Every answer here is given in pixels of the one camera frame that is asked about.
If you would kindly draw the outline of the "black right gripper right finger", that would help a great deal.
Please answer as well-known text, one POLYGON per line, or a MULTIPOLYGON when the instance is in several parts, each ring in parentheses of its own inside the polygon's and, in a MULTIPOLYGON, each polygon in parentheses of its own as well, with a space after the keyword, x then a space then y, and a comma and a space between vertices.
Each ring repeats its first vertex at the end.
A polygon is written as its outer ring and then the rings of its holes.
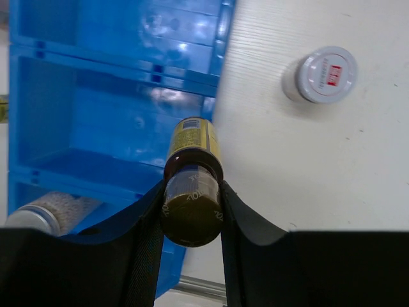
POLYGON ((287 232, 220 192, 228 306, 408 305, 407 232, 287 232))

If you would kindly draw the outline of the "blue three-compartment plastic bin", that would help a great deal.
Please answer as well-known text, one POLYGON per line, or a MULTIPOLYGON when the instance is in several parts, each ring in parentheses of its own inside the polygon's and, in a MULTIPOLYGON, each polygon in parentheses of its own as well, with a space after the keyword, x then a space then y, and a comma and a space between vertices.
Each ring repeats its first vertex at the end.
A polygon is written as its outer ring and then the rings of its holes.
MULTIPOLYGON (((235 6, 12 1, 10 214, 52 191, 101 201, 76 235, 165 186, 176 125, 212 121, 235 6)), ((164 237, 155 299, 185 252, 164 237)))

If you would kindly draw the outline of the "silver-lid shaker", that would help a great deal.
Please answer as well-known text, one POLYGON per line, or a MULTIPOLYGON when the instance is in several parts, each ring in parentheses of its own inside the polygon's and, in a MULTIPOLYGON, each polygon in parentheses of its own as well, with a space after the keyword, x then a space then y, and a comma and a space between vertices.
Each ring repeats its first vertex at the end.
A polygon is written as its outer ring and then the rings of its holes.
POLYGON ((72 231, 101 204, 93 198, 52 191, 10 214, 5 226, 32 228, 60 237, 72 231))

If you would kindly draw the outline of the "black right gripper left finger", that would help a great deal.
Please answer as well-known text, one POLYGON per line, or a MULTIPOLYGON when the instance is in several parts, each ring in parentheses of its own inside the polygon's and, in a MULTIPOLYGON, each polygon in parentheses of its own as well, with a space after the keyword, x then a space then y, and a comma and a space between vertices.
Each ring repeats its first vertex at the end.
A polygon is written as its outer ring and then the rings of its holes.
POLYGON ((164 183, 76 235, 1 229, 2 306, 153 306, 164 183))

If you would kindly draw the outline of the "small yellow-label bottle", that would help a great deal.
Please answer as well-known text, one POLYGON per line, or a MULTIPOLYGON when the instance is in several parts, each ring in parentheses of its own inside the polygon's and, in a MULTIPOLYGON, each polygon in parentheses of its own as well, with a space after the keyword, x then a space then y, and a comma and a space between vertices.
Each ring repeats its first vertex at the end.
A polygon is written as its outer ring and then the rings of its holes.
POLYGON ((213 124, 200 117, 173 130, 164 168, 160 225, 175 244, 196 248, 213 241, 224 222, 219 185, 224 179, 213 124))
POLYGON ((0 96, 0 123, 8 122, 8 95, 0 96))

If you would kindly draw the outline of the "white-lid spice jar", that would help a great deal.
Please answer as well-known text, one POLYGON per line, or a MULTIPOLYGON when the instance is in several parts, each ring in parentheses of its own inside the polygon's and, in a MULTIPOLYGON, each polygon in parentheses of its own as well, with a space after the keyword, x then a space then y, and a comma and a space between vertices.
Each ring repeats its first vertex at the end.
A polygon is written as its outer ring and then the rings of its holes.
POLYGON ((353 55, 338 46, 325 46, 292 62, 281 86, 295 102, 332 104, 347 97, 357 82, 358 65, 353 55))

